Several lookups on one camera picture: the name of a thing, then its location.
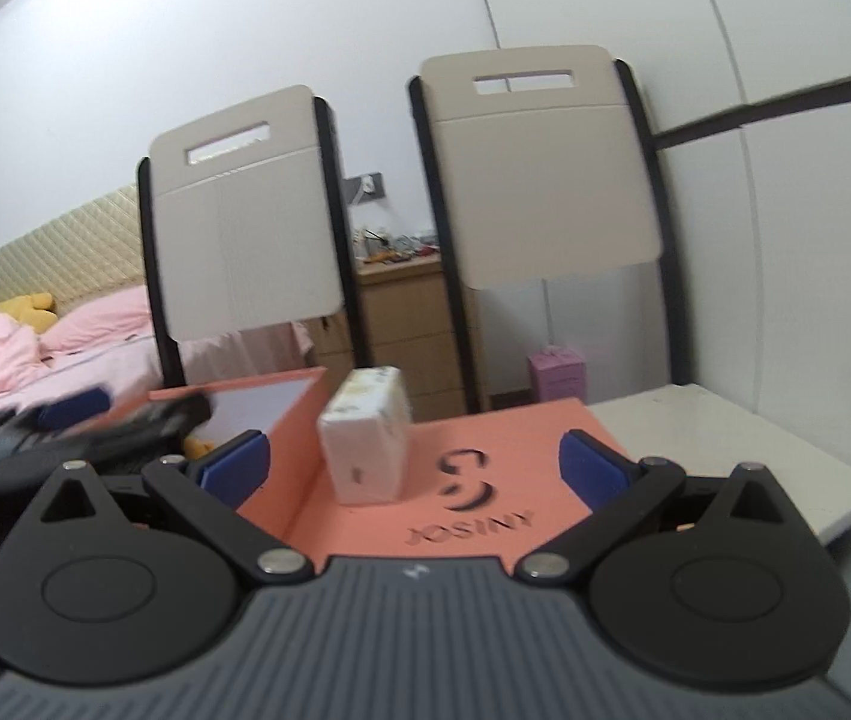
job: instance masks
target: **white tissue pack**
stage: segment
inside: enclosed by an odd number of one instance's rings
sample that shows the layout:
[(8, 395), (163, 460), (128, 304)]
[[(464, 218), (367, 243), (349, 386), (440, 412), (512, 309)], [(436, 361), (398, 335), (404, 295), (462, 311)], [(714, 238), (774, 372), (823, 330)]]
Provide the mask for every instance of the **white tissue pack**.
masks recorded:
[(358, 368), (348, 375), (318, 418), (321, 448), (340, 504), (398, 500), (411, 422), (398, 368)]

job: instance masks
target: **open box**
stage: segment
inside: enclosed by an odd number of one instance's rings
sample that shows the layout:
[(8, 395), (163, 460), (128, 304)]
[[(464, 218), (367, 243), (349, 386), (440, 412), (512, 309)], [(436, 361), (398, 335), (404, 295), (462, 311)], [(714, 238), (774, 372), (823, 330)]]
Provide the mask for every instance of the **open box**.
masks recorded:
[(150, 395), (211, 394), (197, 436), (223, 443), (264, 432), (269, 478), (239, 513), (311, 557), (496, 555), (508, 570), (590, 511), (558, 474), (558, 442), (580, 428), (621, 451), (578, 400), (412, 425), (409, 466), (395, 504), (345, 507), (324, 468), (316, 422), (328, 401), (321, 368)]

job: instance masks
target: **purple box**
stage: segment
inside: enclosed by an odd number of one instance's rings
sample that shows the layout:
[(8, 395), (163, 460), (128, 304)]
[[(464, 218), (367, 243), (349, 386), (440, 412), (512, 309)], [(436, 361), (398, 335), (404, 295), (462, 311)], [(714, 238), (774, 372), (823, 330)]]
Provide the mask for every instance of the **purple box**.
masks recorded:
[(564, 346), (546, 346), (529, 355), (529, 378), (537, 402), (577, 397), (585, 400), (585, 360)]

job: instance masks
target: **white chair seat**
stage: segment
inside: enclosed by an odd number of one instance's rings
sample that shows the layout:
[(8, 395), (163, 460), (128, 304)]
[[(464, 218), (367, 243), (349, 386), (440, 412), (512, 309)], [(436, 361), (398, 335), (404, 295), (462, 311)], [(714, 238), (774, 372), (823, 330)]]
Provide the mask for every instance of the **white chair seat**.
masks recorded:
[(695, 476), (763, 463), (822, 543), (851, 527), (850, 466), (701, 386), (662, 386), (590, 409), (634, 460), (660, 455)]

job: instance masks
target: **wall socket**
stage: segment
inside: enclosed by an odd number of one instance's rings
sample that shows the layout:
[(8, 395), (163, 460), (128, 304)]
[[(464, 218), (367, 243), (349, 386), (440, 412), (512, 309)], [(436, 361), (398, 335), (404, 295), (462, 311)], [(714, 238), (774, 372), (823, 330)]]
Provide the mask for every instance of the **wall socket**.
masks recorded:
[(350, 205), (377, 200), (385, 196), (385, 185), (382, 183), (382, 173), (364, 172), (342, 180), (342, 196)]

